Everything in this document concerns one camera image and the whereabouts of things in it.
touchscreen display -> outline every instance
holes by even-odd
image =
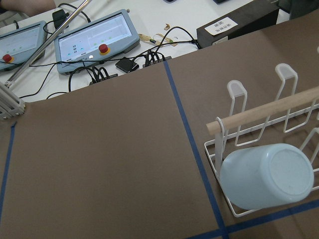
[[[40,26],[15,32],[0,38],[0,56],[9,54],[14,56],[37,47]]]
[[[122,14],[97,22],[59,39],[61,61],[72,61],[101,44],[111,44],[132,35]]]

gray device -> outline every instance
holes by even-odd
[[[131,19],[122,9],[58,36],[54,40],[55,57],[57,62],[63,63],[57,64],[57,70],[60,74],[70,74],[83,64],[98,65],[100,61],[130,51],[139,43],[140,37]]]
[[[11,70],[29,59],[46,40],[45,24],[40,21],[0,36],[0,71]]]

black plug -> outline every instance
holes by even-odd
[[[59,11],[55,11],[54,13],[52,13],[52,18],[53,18],[53,22],[54,22],[54,27],[55,29],[58,29],[59,26],[61,26],[66,18],[69,16],[70,14],[67,12],[65,13],[64,10],[59,10]]]

cardboard sheet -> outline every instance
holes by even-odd
[[[0,238],[186,238],[218,229],[159,64],[17,119]]]

wooden rod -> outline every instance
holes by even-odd
[[[268,104],[258,106],[256,108],[226,117],[222,120],[225,129],[231,129],[240,125],[260,120],[267,116],[271,116],[290,108],[298,107],[303,104],[313,102],[319,98],[319,86],[297,93],[292,96],[282,98]],[[221,132],[220,125],[217,121],[206,124],[210,135]]]

